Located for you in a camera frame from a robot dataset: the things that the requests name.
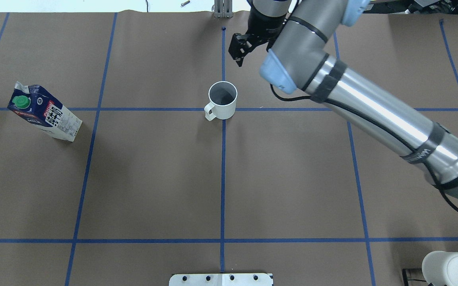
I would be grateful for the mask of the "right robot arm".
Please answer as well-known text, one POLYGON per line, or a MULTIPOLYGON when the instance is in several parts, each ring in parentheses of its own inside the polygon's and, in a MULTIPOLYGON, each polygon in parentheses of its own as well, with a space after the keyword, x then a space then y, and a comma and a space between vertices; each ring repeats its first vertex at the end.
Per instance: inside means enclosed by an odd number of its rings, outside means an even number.
POLYGON ((272 91, 305 93, 279 100, 311 100, 332 109, 423 170, 458 212, 450 200, 458 199, 458 137, 324 50, 337 27, 355 24, 368 3, 300 0, 289 13, 289 0, 250 0, 248 29, 233 34, 229 54, 242 66, 245 56, 267 44, 260 76, 272 91))

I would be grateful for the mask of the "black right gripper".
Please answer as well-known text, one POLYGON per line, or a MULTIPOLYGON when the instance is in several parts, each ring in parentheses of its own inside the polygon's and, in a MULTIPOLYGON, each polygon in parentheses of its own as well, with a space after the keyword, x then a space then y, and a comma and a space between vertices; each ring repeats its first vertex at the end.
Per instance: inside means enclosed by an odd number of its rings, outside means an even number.
POLYGON ((246 34, 233 34, 229 44, 228 52, 233 60, 237 60, 238 67, 243 66, 245 57, 256 47, 266 44, 269 50, 274 45, 285 25, 286 16, 287 12, 272 17, 261 13, 256 7, 250 8, 246 34))

